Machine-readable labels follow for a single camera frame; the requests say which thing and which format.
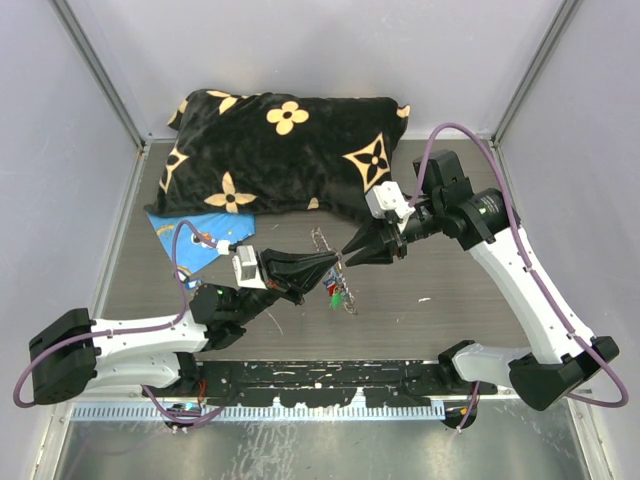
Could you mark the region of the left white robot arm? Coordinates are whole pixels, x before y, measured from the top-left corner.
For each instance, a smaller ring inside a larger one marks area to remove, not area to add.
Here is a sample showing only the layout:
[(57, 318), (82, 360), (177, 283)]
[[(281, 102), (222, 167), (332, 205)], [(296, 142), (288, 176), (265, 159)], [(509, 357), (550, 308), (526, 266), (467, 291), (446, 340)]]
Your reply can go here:
[(237, 285), (205, 283), (177, 314), (107, 320), (71, 309), (29, 342), (25, 377), (33, 402), (52, 405), (87, 390), (135, 385), (191, 395), (200, 384), (195, 354), (228, 348), (279, 300), (302, 304), (337, 261), (333, 251), (287, 254), (239, 246), (231, 258)]

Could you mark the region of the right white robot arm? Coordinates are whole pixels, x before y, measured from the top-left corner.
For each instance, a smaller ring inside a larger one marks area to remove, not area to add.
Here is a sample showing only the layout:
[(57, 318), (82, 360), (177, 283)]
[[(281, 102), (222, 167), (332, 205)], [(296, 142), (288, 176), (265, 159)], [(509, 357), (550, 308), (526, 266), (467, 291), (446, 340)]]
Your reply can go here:
[(526, 348), (463, 340), (440, 353), (438, 379), (447, 392), (481, 381), (512, 388), (544, 411), (618, 356), (614, 339), (595, 336), (549, 282), (501, 191), (474, 192), (455, 152), (429, 158), (415, 206), (393, 181), (372, 187), (365, 199), (371, 217), (343, 248), (346, 266), (390, 264), (406, 256), (409, 244), (442, 233), (488, 273), (525, 332)]

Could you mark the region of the green tagged key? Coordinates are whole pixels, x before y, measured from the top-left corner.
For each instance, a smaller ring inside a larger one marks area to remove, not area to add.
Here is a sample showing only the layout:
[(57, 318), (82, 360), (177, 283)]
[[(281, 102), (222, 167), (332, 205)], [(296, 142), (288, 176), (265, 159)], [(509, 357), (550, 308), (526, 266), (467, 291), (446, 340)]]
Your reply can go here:
[(336, 293), (331, 296), (330, 307), (332, 309), (339, 309), (342, 306), (343, 297), (340, 293)]

